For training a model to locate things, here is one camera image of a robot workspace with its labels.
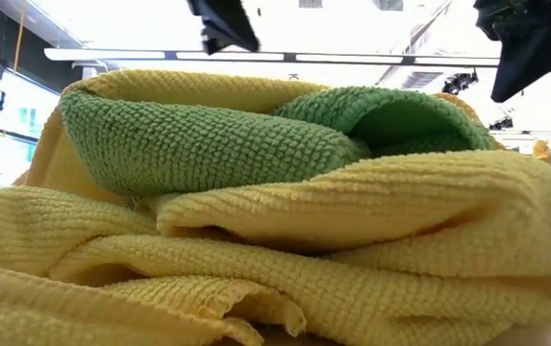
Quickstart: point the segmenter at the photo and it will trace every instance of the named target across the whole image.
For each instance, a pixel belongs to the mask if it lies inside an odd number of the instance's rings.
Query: towel
[[[376,87],[312,93],[275,116],[84,91],[60,105],[95,181],[128,196],[300,182],[371,157],[494,148],[457,107]]]
[[[535,141],[532,156],[540,161],[551,163],[551,149],[548,147],[548,141]]]

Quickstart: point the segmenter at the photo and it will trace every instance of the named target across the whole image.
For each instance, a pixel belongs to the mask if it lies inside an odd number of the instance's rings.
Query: textured fabric
[[[123,71],[81,89],[274,114],[321,86]],[[56,110],[26,185],[0,189],[0,345],[459,346],[551,324],[551,166],[517,153],[384,156],[130,209]]]
[[[464,102],[462,99],[458,98],[457,96],[455,95],[452,95],[452,94],[449,94],[449,93],[445,93],[445,92],[440,92],[440,93],[437,93],[435,95],[437,98],[439,99],[442,99],[442,100],[445,100],[445,101],[448,101],[449,103],[457,106],[458,108],[460,108],[461,110],[463,110],[467,116],[472,119],[474,122],[476,123],[482,123],[482,121],[480,120],[480,117],[478,116],[478,114],[476,113],[476,111],[474,109],[472,109],[469,105],[467,105],[466,102]],[[497,139],[493,138],[493,145],[497,148],[497,149],[504,149],[506,150],[506,147],[504,146],[504,144],[500,143],[499,141],[497,141]]]
[[[551,163],[551,149],[548,147],[548,141],[537,140],[534,142],[532,155],[540,161]]]
[[[305,95],[276,116],[84,91],[68,93],[61,107],[91,175],[124,195],[300,182],[372,156],[494,148],[458,107],[377,87]]]
[[[370,157],[341,132],[277,116],[81,91],[61,106],[92,176],[126,195],[300,182]]]

